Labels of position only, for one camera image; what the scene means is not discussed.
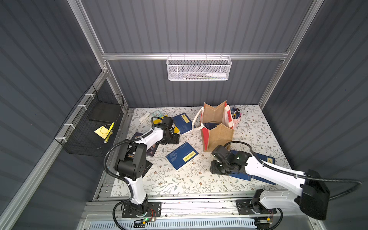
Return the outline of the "blue book Yuewei notes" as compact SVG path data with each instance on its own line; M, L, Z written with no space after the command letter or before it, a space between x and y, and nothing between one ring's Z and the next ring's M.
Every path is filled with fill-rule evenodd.
M186 142L166 155L166 159L174 169L179 170L197 155L198 152L188 142Z

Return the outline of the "yellow pen in basket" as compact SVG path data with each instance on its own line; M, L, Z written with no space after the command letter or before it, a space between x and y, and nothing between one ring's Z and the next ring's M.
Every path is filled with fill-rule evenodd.
M111 126L110 126L110 128L109 128L108 132L107 132L107 136L106 136L106 138L104 139L104 143L107 143L107 142L109 141L109 138L110 138L110 136L112 135L112 131L113 131L113 129L114 129L114 126L115 126L115 123L113 122L113 123L111 124Z

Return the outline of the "white eraser block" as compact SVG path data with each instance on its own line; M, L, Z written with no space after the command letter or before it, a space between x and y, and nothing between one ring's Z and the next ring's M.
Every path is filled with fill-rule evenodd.
M144 123L147 119L149 119L150 118L150 113L149 112L147 112L147 113L145 113L140 119L139 119L139 121L140 121L140 123L142 124L142 123Z

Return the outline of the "black tray in basket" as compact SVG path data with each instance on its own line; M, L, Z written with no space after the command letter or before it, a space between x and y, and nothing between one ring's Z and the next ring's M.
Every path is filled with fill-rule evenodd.
M121 112L121 106L118 104L98 102L96 106L92 109L89 115L89 120L95 122L115 122Z

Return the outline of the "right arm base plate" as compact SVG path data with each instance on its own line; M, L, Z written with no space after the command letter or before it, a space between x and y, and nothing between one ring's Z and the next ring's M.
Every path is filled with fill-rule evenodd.
M257 202L253 204L251 199L237 199L235 203L236 203L236 207L237 207L239 215L270 214L272 216L273 214L278 213L276 209L266 209L262 205L258 204Z

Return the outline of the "blue book Yuanqu 300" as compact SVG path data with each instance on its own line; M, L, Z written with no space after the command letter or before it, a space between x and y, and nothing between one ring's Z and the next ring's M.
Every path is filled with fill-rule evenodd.
M238 151L236 150L231 150L231 153L234 155L234 160L236 158L239 158L240 157L240 161L244 160L245 159L245 155L244 155L244 152L241 151L241 153L239 153ZM238 173L237 172L233 172L230 174L231 177L234 177L234 178L238 178L238 179L242 179L242 180L246 180L246 181L251 181L251 175L248 175L245 173L244 170L242 171L239 171Z

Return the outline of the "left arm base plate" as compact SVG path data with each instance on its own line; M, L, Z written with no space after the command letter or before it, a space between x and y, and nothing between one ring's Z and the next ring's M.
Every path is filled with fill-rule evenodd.
M136 205L131 202L123 204L122 218L156 218L161 216L161 202L144 202Z

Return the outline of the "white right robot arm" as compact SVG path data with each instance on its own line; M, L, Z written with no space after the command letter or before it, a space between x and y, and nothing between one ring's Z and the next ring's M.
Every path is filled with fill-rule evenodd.
M254 209L295 209L318 220L327 217L330 191L315 171L289 170L260 159L259 154L238 151L232 153L224 146L217 146L212 155L210 171L212 174L231 175L245 173L282 186L282 190L261 190L252 200Z

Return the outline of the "yellow sticky note pad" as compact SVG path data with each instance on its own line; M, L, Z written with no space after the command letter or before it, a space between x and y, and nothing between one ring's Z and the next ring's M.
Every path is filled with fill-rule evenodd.
M95 130L94 132L100 136L102 139L105 139L107 136L107 132L109 130L110 126L101 126L100 128L98 128L97 130Z

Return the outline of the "dark portrait book lower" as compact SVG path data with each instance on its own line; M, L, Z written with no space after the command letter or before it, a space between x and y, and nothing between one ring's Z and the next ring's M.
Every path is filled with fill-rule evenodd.
M151 163L150 161L146 160L145 169L143 171L142 178L147 174L147 172L150 170L150 168L152 166L153 166L153 163Z

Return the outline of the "dark portrait book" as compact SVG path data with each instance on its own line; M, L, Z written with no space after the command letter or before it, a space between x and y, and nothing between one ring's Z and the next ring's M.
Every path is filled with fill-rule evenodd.
M150 168L152 166L153 166L153 163L151 163L150 161L146 160L145 169L143 171L142 178L147 174L147 172L150 170Z
M136 132L133 136L132 139L136 139L136 138L140 138L143 135L143 133L139 133ZM148 150L147 150L147 156L153 157L156 153L156 150L159 146L159 143L154 143Z

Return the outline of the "small teal card box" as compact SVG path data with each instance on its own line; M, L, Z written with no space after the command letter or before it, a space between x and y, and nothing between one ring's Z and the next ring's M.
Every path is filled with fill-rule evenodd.
M161 111L156 110L151 113L151 117L153 117L154 120L157 120L157 119L163 119L164 115Z

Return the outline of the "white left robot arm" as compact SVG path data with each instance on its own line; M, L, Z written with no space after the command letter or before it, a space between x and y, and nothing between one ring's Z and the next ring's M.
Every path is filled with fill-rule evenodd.
M143 173L146 169L147 151L155 144L176 145L179 144L180 135L174 132L176 127L171 117L152 117L151 120L161 120L153 123L151 129L138 138L124 140L119 145L115 171L119 173L119 179L124 181L131 194L130 202L134 205L142 205L147 197L143 188Z

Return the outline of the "burlap canvas bag red panel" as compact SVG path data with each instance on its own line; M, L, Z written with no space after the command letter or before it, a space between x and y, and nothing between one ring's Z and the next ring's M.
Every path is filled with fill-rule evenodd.
M217 123L219 125L212 130L208 130L204 127L204 123ZM192 122L192 130L201 132L204 152L211 152L218 145L224 145L232 141L234 135L233 126L231 108L227 101L216 107L204 103Z

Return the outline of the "pink pen holder cup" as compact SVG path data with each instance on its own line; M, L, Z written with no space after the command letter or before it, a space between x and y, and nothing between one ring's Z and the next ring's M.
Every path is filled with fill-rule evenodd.
M241 121L242 113L240 109L236 107L235 104L231 108L231 113L232 113L232 118L233 118L233 123L234 123L233 129L236 129Z

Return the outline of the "dark portrait book upper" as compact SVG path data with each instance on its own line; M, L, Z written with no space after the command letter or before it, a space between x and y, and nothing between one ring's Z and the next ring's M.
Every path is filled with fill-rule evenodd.
M133 136L132 139L136 139L136 138L140 138L143 135L143 133L139 133L136 132ZM147 150L147 156L153 157L156 153L156 150L159 146L159 143L154 143L148 150Z

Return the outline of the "blue book Guiguzi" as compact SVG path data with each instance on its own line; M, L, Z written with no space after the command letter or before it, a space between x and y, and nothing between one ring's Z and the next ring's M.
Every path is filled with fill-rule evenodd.
M270 156L266 156L266 155L262 155L262 154L259 154L259 153L255 153L255 155L263 162L268 162L268 163L271 163L271 164L275 164L275 158L274 157L270 157ZM259 176L256 176L256 175L251 175L251 178L252 179L255 179L255 180L258 180L258 181L261 181L261 182L265 182L265 183L268 183L268 184L271 184L271 185L276 185L275 183L269 181L269 180L266 180L262 177L259 177Z

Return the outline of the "white marker in basket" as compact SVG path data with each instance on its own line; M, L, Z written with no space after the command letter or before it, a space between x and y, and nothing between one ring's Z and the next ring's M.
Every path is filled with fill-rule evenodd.
M211 77L211 78L223 78L223 79L227 78L227 74L221 73L221 72L207 73L206 76Z

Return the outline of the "yellow cartoon cover book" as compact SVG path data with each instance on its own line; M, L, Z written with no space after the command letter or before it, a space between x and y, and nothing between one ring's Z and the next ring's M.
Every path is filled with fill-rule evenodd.
M151 123L153 126L159 126L161 124L163 125L164 121L172 133L180 134L180 130L176 126L176 123L172 117L168 116L151 117Z

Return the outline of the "blue book Shijing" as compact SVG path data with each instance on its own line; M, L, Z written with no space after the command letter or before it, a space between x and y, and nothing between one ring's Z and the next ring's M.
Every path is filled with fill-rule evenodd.
M203 125L208 130L212 130L212 129L216 128L219 124L217 124L217 123L204 123Z

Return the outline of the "blue book near bag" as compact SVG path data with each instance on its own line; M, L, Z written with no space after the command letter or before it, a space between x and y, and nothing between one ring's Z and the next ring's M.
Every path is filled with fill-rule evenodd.
M192 121L186 113L173 117L173 120L181 135L192 130Z

